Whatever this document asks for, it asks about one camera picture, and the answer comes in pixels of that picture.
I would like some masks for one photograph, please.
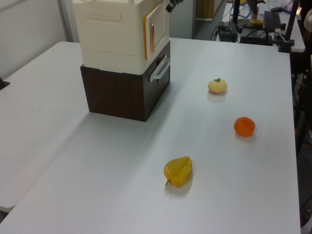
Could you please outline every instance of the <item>white box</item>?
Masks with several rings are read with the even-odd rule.
[[[168,0],[73,0],[84,66],[143,74],[169,42]]]

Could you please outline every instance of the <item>white wall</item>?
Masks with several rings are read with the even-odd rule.
[[[66,41],[58,0],[26,0],[0,12],[0,77]]]

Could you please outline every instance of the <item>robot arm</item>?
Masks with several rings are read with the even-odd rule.
[[[166,10],[170,13],[179,3],[183,2],[184,0],[170,0]]]

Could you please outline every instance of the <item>gray wall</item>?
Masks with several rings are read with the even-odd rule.
[[[169,36],[193,39],[195,37],[196,0],[184,0],[170,13]]]

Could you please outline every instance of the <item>drawer handle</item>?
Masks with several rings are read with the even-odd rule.
[[[150,82],[152,82],[153,79],[162,78],[162,76],[165,74],[169,66],[170,66],[170,58],[167,58],[167,56],[165,55],[162,61],[158,64],[157,68],[151,74]]]

